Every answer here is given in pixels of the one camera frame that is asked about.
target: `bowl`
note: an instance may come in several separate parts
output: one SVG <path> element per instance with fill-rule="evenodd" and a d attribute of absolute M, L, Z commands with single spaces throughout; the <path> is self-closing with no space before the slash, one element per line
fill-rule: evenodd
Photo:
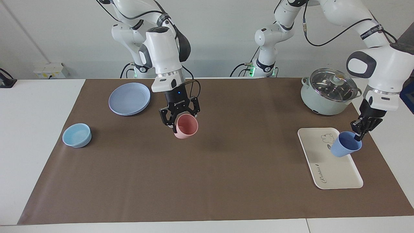
<path fill-rule="evenodd" d="M 65 130 L 62 136 L 63 143 L 74 148 L 81 148 L 91 141 L 92 133 L 88 125 L 78 123 Z"/>

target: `white electrical box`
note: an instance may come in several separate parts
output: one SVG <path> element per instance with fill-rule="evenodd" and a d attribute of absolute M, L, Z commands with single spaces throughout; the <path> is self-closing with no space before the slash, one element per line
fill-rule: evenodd
<path fill-rule="evenodd" d="M 33 73 L 37 78 L 42 79 L 67 78 L 69 76 L 68 70 L 62 63 L 50 63 L 36 67 Z"/>

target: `pot lid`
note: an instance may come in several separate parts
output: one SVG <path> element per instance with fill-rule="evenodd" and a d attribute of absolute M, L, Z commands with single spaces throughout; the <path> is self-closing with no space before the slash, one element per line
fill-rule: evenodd
<path fill-rule="evenodd" d="M 323 68 L 309 78 L 310 86 L 321 96 L 336 102 L 352 100 L 358 94 L 355 82 L 341 71 Z"/>

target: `brown tablecloth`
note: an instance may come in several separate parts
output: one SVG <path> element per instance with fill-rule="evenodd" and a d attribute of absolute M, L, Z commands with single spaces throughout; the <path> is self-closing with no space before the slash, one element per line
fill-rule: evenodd
<path fill-rule="evenodd" d="M 136 116 L 111 112 L 109 95 L 127 82 L 152 80 L 85 82 L 63 131 L 86 123 L 92 141 L 58 140 L 19 224 L 414 215 L 370 135 L 352 155 L 363 188 L 314 185 L 298 129 L 350 130 L 358 115 L 312 113 L 300 79 L 201 80 L 200 128 L 185 140 L 161 122 L 162 93 Z"/>

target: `white table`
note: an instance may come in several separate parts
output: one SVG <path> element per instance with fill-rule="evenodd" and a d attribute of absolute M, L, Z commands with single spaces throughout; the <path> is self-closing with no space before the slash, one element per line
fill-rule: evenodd
<path fill-rule="evenodd" d="M 362 89 L 366 80 L 356 80 Z M 0 89 L 1 232 L 413 232 L 414 217 L 13 226 L 56 144 L 84 80 L 19 80 Z M 362 99 L 354 100 L 359 106 Z M 414 116 L 401 102 L 371 135 L 414 206 Z"/>

